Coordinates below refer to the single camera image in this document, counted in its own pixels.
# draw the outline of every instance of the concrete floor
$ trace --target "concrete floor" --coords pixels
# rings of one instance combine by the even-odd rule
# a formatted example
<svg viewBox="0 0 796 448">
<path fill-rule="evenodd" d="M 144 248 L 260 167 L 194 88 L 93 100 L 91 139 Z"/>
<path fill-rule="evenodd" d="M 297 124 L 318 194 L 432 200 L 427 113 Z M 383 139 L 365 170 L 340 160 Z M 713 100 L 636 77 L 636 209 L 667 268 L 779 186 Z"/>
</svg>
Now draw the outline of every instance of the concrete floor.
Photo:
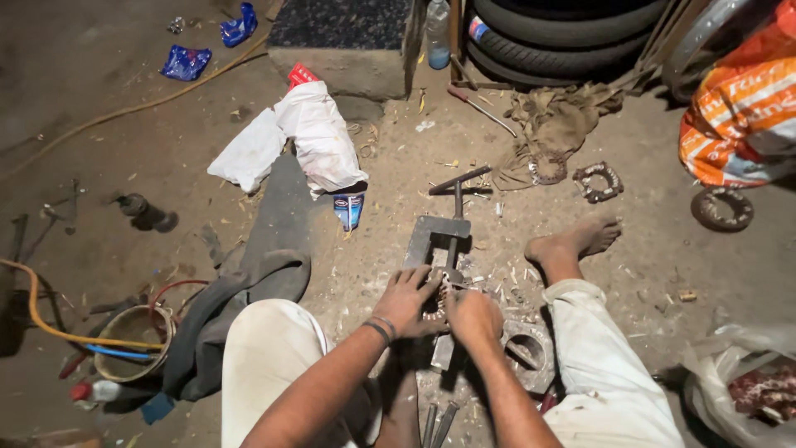
<svg viewBox="0 0 796 448">
<path fill-rule="evenodd" d="M 258 12 L 268 0 L 254 1 Z M 225 65 L 245 51 L 226 49 L 216 23 L 225 20 L 220 8 L 234 13 L 232 1 L 123 2 L 112 6 L 97 0 L 79 3 L 22 2 L 0 6 L 0 147 L 44 134 L 45 142 L 86 119 L 130 104 L 140 104 L 186 86 L 157 71 L 173 43 L 209 46 L 208 71 Z M 165 31 L 176 15 L 201 18 L 202 27 L 179 36 Z M 35 23 L 33 32 L 31 22 Z M 259 33 L 268 24 L 261 19 Z M 368 315 L 389 274 L 403 260 L 416 216 L 428 212 L 450 217 L 450 197 L 427 197 L 428 182 L 440 182 L 464 172 L 467 161 L 495 161 L 510 149 L 511 136 L 495 123 L 445 91 L 447 72 L 419 67 L 415 87 L 427 88 L 426 108 L 418 114 L 419 90 L 408 101 L 386 104 L 377 123 L 379 142 L 362 158 L 370 174 L 360 228 L 344 240 L 330 206 L 314 224 L 313 277 L 302 305 L 310 310 L 334 340 L 341 340 Z M 205 173 L 225 145 L 263 108 L 284 94 L 287 84 L 267 57 L 232 70 L 194 92 L 167 104 L 101 124 L 68 140 L 51 154 L 0 188 L 0 222 L 20 213 L 31 215 L 29 232 L 36 235 L 46 221 L 41 204 L 67 194 L 71 178 L 88 192 L 80 198 L 77 233 L 71 237 L 56 227 L 29 264 L 63 292 L 83 312 L 88 306 L 118 301 L 173 279 L 213 278 L 214 271 L 196 232 L 211 222 L 222 246 L 246 238 L 255 207 L 239 199 L 238 187 Z M 480 92 L 500 113 L 509 95 Z M 473 222 L 477 246 L 467 255 L 470 274 L 494 270 L 490 287 L 509 276 L 512 266 L 525 267 L 521 246 L 534 236 L 565 229 L 591 213 L 612 210 L 625 218 L 624 235 L 606 252 L 583 262 L 586 277 L 603 287 L 608 309 L 650 372 L 676 366 L 687 341 L 705 334 L 712 310 L 725 306 L 741 321 L 793 321 L 789 291 L 796 289 L 796 198 L 787 189 L 764 187 L 749 191 L 755 220 L 739 234 L 716 234 L 701 227 L 689 213 L 698 192 L 677 159 L 677 132 L 682 110 L 648 93 L 628 98 L 621 112 L 606 116 L 584 146 L 569 160 L 569 169 L 601 160 L 622 177 L 625 192 L 592 206 L 574 184 L 502 193 L 492 201 L 470 198 L 466 218 Z M 240 119 L 231 115 L 240 111 Z M 423 121 L 435 124 L 422 132 Z M 368 139 L 365 130 L 355 143 Z M 0 155 L 5 170 L 38 149 L 32 142 Z M 455 169 L 433 162 L 458 159 Z M 176 210 L 179 227 L 170 234 L 143 233 L 130 228 L 118 207 L 103 199 L 113 190 L 137 191 L 153 203 Z M 499 218 L 495 202 L 504 202 Z M 10 241 L 4 224 L 0 243 Z M 541 287 L 519 280 L 525 298 L 504 304 L 506 316 L 537 315 Z M 504 286 L 511 286 L 506 279 Z M 687 286 L 699 298 L 669 307 L 654 307 L 667 293 Z M 167 302 L 178 304 L 192 289 L 175 292 Z M 67 306 L 63 313 L 75 331 L 88 323 Z M 57 372 L 72 349 L 38 330 L 26 333 L 18 355 L 0 360 L 0 437 L 24 438 L 51 430 L 96 428 L 107 440 L 142 433 L 139 446 L 217 446 L 220 394 L 193 405 L 179 403 L 166 419 L 146 426 L 138 413 L 127 416 L 87 413 L 73 408 L 68 390 L 82 374 L 67 380 Z M 455 393 L 441 392 L 439 377 L 419 375 L 420 417 L 429 403 L 444 407 L 449 398 L 465 404 L 451 429 L 452 446 L 491 446 L 490 425 L 483 405 L 471 398 L 465 383 Z M 700 443 L 685 429 L 680 405 L 672 395 L 678 424 L 689 446 Z"/>
</svg>

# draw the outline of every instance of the brown sack cloth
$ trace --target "brown sack cloth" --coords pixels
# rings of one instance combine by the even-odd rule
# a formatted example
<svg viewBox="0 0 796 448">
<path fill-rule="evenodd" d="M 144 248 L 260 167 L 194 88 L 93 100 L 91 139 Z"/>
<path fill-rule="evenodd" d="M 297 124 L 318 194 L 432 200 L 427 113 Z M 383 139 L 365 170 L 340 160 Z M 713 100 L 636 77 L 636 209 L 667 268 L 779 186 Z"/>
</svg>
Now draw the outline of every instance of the brown sack cloth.
<svg viewBox="0 0 796 448">
<path fill-rule="evenodd" d="M 514 148 L 498 162 L 493 175 L 495 186 L 504 191 L 532 187 L 534 179 L 528 168 L 531 155 L 568 158 L 580 149 L 600 116 L 622 108 L 623 99 L 621 91 L 592 83 L 514 93 L 513 108 L 504 117 L 521 123 L 525 136 L 517 137 Z"/>
</svg>

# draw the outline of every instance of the black wristband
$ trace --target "black wristband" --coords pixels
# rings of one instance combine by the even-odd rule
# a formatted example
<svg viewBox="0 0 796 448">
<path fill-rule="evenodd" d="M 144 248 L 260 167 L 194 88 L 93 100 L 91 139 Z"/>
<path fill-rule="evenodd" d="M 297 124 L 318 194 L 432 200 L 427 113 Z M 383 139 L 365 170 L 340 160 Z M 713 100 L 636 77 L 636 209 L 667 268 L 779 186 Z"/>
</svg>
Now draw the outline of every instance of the black wristband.
<svg viewBox="0 0 796 448">
<path fill-rule="evenodd" d="M 396 331 L 395 325 L 392 324 L 386 317 L 381 316 L 371 316 L 373 319 L 378 319 L 387 324 L 390 327 L 390 332 L 392 333 L 392 340 L 398 339 L 398 332 Z"/>
<path fill-rule="evenodd" d="M 363 325 L 367 325 L 369 327 L 375 328 L 376 331 L 379 332 L 381 337 L 384 338 L 384 346 L 385 347 L 389 347 L 390 346 L 390 336 L 387 336 L 387 332 L 379 324 L 374 324 L 373 322 L 365 322 L 365 323 L 363 323 Z"/>
</svg>

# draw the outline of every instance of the blue hose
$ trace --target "blue hose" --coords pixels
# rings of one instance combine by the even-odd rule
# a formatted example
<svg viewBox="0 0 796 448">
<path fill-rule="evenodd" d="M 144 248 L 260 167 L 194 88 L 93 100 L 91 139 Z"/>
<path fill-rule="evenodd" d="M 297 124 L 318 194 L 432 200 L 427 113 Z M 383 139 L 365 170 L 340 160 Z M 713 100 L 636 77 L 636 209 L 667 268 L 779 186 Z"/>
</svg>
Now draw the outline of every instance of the blue hose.
<svg viewBox="0 0 796 448">
<path fill-rule="evenodd" d="M 94 344 L 86 344 L 86 348 L 93 352 L 102 353 L 103 355 L 123 356 L 125 358 L 136 358 L 137 360 L 148 360 L 150 358 L 146 353 L 122 352 L 121 350 L 113 350 Z"/>
</svg>

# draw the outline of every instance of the screwdriver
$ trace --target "screwdriver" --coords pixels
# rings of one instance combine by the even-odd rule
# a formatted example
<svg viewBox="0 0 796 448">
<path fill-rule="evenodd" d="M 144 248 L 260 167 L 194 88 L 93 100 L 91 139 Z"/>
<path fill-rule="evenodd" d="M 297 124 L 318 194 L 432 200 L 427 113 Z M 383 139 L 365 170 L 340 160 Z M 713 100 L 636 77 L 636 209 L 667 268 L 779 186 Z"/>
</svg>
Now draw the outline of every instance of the screwdriver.
<svg viewBox="0 0 796 448">
<path fill-rule="evenodd" d="M 514 138 L 517 138 L 517 133 L 512 131 L 511 128 L 509 128 L 509 126 L 506 123 L 503 123 L 502 121 L 498 120 L 498 118 L 496 116 L 490 114 L 489 112 L 484 110 L 484 108 L 482 108 L 481 106 L 479 106 L 476 103 L 470 101 L 470 98 L 467 98 L 467 94 L 465 94 L 461 90 L 457 89 L 452 84 L 448 85 L 448 93 L 450 93 L 451 95 L 459 98 L 460 100 L 464 101 L 465 103 L 470 103 L 470 106 L 473 106 L 474 108 L 479 110 L 482 114 L 488 116 L 495 123 L 500 124 L 503 128 L 505 128 L 506 131 L 511 132 L 511 135 L 514 136 Z"/>
</svg>

